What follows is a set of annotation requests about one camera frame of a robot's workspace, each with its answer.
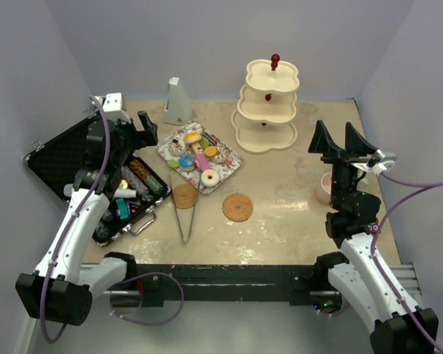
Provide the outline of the cream cake slice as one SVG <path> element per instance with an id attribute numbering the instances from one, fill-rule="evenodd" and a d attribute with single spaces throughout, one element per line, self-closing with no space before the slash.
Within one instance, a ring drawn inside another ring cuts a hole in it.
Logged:
<path id="1" fill-rule="evenodd" d="M 202 146 L 198 142 L 191 144 L 190 148 L 195 155 L 200 154 L 200 153 L 204 153 L 204 149 L 202 148 Z"/>

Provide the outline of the pink cake slice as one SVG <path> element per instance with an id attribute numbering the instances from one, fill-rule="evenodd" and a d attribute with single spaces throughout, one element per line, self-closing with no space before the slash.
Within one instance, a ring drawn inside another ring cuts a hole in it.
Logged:
<path id="1" fill-rule="evenodd" d="M 204 153 L 200 153 L 195 155 L 195 160 L 197 163 L 198 168 L 203 173 L 206 170 L 210 169 L 210 165 L 208 163 L 207 157 Z"/>

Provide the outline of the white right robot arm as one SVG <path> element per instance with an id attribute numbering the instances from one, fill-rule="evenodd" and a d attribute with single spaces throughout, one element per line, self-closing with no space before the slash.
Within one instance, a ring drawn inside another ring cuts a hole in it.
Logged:
<path id="1" fill-rule="evenodd" d="M 338 250 L 314 272 L 319 288 L 339 291 L 360 316 L 375 353 L 443 353 L 436 341 L 439 320 L 408 293 L 380 254 L 377 220 L 381 200 L 357 188 L 366 174 L 386 176 L 396 155 L 370 144 L 351 123 L 338 146 L 319 120 L 308 149 L 332 167 L 326 233 Z"/>

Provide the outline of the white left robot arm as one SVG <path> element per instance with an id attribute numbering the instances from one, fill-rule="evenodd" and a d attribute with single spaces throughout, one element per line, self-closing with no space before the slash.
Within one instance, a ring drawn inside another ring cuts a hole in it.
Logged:
<path id="1" fill-rule="evenodd" d="M 99 175 L 105 154 L 102 118 L 83 119 L 27 157 L 27 166 L 68 210 L 52 245 L 30 273 L 16 280 L 16 291 L 28 315 L 65 325 L 83 324 L 92 302 L 113 285 L 122 289 L 137 284 L 134 256 L 109 252 L 84 274 L 80 267 L 86 247 L 96 235 L 122 178 L 121 167 L 134 152 L 158 143 L 157 124 L 145 111 L 137 114 L 143 130 L 133 123 L 110 122 L 110 157 Z"/>

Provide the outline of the metal tongs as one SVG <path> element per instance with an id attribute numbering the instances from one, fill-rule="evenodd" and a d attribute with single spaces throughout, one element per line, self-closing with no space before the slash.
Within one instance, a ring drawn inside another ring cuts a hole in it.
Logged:
<path id="1" fill-rule="evenodd" d="M 193 232 L 193 225 L 196 216 L 196 208 L 199 201 L 199 188 L 200 181 L 196 180 L 195 185 L 193 185 L 198 190 L 198 197 L 195 206 L 190 209 L 177 209 L 174 205 L 172 198 L 172 191 L 174 187 L 180 184 L 190 184 L 186 182 L 183 178 L 181 178 L 177 173 L 169 174 L 169 186 L 171 187 L 171 201 L 174 206 L 175 216 L 176 216 L 176 225 L 178 226 L 179 235 L 182 240 L 182 243 L 187 245 L 190 242 L 191 235 Z"/>

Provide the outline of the orange macaron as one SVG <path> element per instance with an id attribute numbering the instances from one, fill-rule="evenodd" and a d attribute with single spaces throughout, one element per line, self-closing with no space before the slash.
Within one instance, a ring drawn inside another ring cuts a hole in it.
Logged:
<path id="1" fill-rule="evenodd" d="M 205 148 L 204 153 L 205 153 L 206 157 L 213 158 L 214 156 L 217 155 L 218 150 L 217 150 L 216 146 L 211 145 L 211 146 L 208 146 Z"/>

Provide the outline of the yellow glazed donut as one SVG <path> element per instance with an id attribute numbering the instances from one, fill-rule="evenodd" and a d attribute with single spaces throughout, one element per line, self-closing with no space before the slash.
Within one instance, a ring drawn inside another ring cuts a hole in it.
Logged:
<path id="1" fill-rule="evenodd" d="M 195 131 L 185 136 L 184 142 L 186 145 L 192 145 L 194 143 L 199 142 L 202 139 L 202 136 L 199 132 Z"/>

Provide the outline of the cream plain donut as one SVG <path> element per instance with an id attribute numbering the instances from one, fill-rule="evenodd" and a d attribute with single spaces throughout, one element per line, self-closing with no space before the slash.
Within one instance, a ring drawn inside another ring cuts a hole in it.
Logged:
<path id="1" fill-rule="evenodd" d="M 215 187 L 219 183 L 219 174 L 213 169 L 204 170 L 201 174 L 201 183 L 205 187 Z"/>

